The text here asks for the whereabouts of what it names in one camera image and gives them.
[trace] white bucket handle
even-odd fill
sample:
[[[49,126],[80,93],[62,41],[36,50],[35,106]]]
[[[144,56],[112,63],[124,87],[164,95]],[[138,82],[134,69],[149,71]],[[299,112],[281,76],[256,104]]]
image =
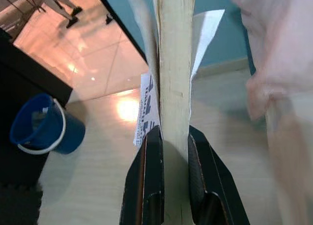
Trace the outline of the white bucket handle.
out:
[[[54,143],[52,143],[48,148],[40,149],[40,150],[31,150],[31,149],[25,148],[21,144],[18,144],[18,148],[21,149],[23,152],[26,152],[26,153],[29,153],[29,154],[32,154],[32,155],[42,155],[42,154],[45,154],[45,153],[50,152],[53,149],[55,149],[59,145],[59,143],[62,141],[62,139],[64,137],[64,134],[65,134],[65,129],[66,129],[66,126],[67,126],[66,119],[65,119],[64,111],[63,111],[60,103],[58,102],[58,100],[57,99],[53,99],[53,102],[59,108],[59,110],[61,112],[62,120],[63,120],[63,128],[62,128],[62,131],[61,131],[61,134],[60,134],[59,138]]]

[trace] baseboard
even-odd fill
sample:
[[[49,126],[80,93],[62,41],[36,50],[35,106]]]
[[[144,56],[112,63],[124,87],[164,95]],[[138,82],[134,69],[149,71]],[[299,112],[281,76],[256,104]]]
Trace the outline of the baseboard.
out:
[[[243,69],[249,69],[248,58],[244,57],[238,60],[222,62],[220,64],[213,64],[200,67],[195,79],[199,79],[206,76],[216,75],[225,72],[239,71]]]

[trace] pink fabric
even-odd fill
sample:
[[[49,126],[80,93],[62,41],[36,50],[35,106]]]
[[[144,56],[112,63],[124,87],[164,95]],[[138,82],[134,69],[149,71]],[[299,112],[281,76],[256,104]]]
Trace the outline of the pink fabric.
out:
[[[257,72],[247,84],[252,119],[271,100],[313,90],[313,0],[232,0],[242,10]]]

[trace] teal wall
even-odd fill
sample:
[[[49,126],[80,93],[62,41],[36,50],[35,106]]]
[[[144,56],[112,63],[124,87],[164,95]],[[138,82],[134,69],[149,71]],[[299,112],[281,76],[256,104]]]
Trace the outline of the teal wall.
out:
[[[108,0],[138,45],[144,51],[140,30],[127,0]],[[146,0],[151,14],[152,0]],[[208,10],[225,9],[220,27],[206,51],[201,66],[246,57],[246,45],[239,9],[230,0],[196,0],[195,14]]]

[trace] blue bucket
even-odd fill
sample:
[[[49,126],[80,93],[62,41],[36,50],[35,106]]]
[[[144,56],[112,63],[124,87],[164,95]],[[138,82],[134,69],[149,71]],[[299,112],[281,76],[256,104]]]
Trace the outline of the blue bucket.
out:
[[[40,155],[73,152],[83,141],[85,125],[64,111],[56,99],[39,94],[21,108],[10,130],[10,140],[22,151]]]

